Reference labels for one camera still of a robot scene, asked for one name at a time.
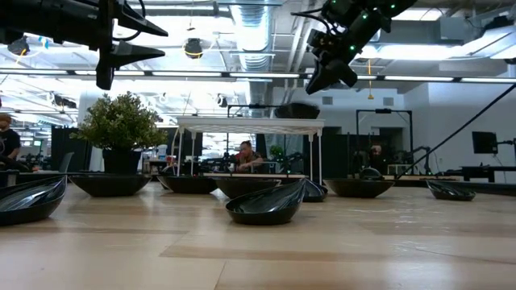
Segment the green potted plant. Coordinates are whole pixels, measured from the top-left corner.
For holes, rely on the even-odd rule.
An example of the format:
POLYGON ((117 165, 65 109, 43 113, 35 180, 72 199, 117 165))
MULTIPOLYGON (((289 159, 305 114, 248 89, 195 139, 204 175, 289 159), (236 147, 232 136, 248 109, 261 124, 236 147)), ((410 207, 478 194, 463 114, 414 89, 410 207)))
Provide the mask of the green potted plant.
POLYGON ((130 91, 117 97, 105 94, 87 109, 70 137, 102 150, 104 172, 133 175, 138 172, 142 150, 168 140, 168 133, 156 125, 159 120, 158 113, 130 91))

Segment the person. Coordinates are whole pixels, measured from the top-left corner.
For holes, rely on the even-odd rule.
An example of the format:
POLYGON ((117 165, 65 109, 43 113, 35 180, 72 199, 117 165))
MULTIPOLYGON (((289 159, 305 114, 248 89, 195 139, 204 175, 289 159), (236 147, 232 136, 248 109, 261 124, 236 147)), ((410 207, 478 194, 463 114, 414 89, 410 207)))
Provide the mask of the person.
POLYGON ((10 125, 10 115, 0 114, 0 155, 16 160, 21 147, 20 136, 10 125))
POLYGON ((259 152, 252 149, 250 140, 243 141, 240 144, 240 151, 235 156, 235 171, 239 173, 253 173, 263 164, 264 158, 259 152))
POLYGON ((386 157, 382 153, 382 146, 379 144, 372 145, 369 150, 369 166, 375 168, 379 172, 386 169, 386 157))

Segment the black round ceiling fixture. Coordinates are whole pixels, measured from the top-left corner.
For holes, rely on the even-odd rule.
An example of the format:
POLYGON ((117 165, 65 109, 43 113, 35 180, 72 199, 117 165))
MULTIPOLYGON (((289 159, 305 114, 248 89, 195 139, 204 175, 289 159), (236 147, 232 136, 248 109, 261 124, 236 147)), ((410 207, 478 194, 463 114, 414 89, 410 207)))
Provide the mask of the black round ceiling fixture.
POLYGON ((11 44, 8 44, 7 50, 14 55, 25 56, 30 52, 30 47, 27 43, 27 37, 24 35, 22 38, 17 39, 11 44))
POLYGON ((186 40, 183 51, 187 57, 196 60, 202 58, 202 41, 199 38, 189 38, 186 40))

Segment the black oval mini plate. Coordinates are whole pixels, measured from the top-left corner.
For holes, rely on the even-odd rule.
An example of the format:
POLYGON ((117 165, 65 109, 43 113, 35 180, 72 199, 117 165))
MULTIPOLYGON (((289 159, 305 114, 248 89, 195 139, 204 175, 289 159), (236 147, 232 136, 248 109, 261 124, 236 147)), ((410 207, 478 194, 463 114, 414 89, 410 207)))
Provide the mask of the black oval mini plate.
POLYGON ((275 179, 228 177, 216 178, 215 183, 227 197, 235 199, 245 194, 274 188, 281 181, 275 179))
POLYGON ((92 197, 129 197, 137 194, 152 179, 149 175, 81 174, 69 179, 92 197))
POLYGON ((327 179, 324 184, 339 197, 376 198, 393 187, 391 180, 327 179))
POLYGON ((184 194, 210 194, 218 188, 215 180, 204 176, 171 176, 169 187, 184 194))

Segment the black square mini plate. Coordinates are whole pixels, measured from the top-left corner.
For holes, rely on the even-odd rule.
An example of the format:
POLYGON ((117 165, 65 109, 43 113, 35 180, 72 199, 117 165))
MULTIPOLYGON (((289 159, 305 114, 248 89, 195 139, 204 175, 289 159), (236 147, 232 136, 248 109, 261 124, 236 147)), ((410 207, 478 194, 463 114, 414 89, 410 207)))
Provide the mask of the black square mini plate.
POLYGON ((303 102, 284 104, 274 110, 276 118, 316 119, 319 114, 318 106, 303 102))

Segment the black monitor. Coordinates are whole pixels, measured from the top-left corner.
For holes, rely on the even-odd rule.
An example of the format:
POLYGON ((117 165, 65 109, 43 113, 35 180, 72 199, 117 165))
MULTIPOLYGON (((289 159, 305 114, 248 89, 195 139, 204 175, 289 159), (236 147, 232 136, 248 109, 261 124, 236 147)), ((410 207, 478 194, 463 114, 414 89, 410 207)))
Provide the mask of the black monitor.
POLYGON ((472 146, 475 154, 498 153, 497 135, 493 132, 473 131, 472 146))

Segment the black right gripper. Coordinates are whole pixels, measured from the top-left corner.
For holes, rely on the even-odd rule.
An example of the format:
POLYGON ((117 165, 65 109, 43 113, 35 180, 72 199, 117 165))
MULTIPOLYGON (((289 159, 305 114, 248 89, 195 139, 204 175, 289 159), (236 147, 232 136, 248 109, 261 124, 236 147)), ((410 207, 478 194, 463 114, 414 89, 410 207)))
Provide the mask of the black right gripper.
POLYGON ((323 52, 318 57, 314 73, 306 85, 306 92, 317 93, 341 81, 352 87, 358 81, 358 76, 349 64, 380 28, 379 15, 359 15, 346 33, 334 35, 337 43, 331 51, 323 52))

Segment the silver ventilation duct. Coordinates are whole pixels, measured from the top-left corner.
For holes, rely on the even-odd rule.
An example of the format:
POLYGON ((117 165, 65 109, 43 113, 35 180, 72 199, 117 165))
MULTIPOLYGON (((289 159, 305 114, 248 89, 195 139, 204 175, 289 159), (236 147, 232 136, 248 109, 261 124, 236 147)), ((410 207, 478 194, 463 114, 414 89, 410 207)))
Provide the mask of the silver ventilation duct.
POLYGON ((236 5, 230 11, 235 22, 236 45, 241 71, 264 73, 271 69, 270 49, 272 11, 268 6, 236 5))

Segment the black background desk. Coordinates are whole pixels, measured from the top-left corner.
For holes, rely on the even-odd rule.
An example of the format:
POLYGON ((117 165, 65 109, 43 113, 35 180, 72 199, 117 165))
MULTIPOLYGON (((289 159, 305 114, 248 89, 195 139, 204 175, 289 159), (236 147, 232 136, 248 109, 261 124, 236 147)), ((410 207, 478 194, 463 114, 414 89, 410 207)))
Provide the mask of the black background desk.
POLYGON ((495 182, 495 172, 516 172, 516 166, 467 166, 462 167, 464 181, 472 178, 487 179, 489 183, 495 182))

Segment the black partition panel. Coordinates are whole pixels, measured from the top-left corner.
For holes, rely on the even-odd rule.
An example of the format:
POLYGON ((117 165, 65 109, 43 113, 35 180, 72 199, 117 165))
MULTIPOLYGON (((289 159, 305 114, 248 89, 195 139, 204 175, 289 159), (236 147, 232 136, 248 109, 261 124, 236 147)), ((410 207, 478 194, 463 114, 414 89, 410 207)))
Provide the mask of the black partition panel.
POLYGON ((51 129, 51 169, 57 171, 67 153, 73 152, 68 171, 86 172, 89 171, 89 158, 91 157, 92 146, 82 139, 72 139, 71 134, 77 133, 78 129, 73 127, 57 127, 51 129))

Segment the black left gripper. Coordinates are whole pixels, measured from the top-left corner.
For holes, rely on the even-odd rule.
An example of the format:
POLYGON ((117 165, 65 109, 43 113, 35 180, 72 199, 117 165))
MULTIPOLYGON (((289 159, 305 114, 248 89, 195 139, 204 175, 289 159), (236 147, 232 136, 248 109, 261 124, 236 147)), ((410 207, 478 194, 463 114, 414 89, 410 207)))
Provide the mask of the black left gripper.
MULTIPOLYGON (((85 45, 99 52, 96 71, 114 71, 114 68, 165 56, 156 48, 130 44, 125 41, 112 42, 114 17, 121 27, 145 32, 151 35, 168 36, 168 32, 133 10, 126 1, 98 0, 59 0, 54 42, 70 42, 85 45)), ((100 89, 110 89, 113 75, 96 76, 100 89)))

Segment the white ceiling light strip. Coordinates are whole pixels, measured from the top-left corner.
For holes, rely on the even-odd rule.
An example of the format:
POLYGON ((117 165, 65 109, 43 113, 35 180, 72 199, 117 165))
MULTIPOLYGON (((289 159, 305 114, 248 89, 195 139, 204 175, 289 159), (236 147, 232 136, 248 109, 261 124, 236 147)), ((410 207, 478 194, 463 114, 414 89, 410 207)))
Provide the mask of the white ceiling light strip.
POLYGON ((516 84, 516 77, 463 77, 460 82, 475 84, 516 84))
POLYGON ((135 70, 123 70, 123 71, 107 71, 107 72, 97 72, 94 70, 75 70, 74 73, 79 76, 99 76, 99 75, 113 75, 113 76, 126 76, 126 77, 140 77, 145 76, 145 71, 135 71, 135 70))
POLYGON ((384 76, 384 81, 451 82, 454 77, 384 76))
POLYGON ((230 72, 234 78, 264 78, 264 79, 298 79, 302 75, 297 73, 274 73, 274 72, 230 72))
POLYGON ((55 69, 0 68, 0 74, 59 76, 59 75, 68 75, 68 71, 55 70, 55 69))
POLYGON ((167 71, 155 71, 152 72, 153 76, 156 77, 221 77, 220 72, 167 72, 167 71))

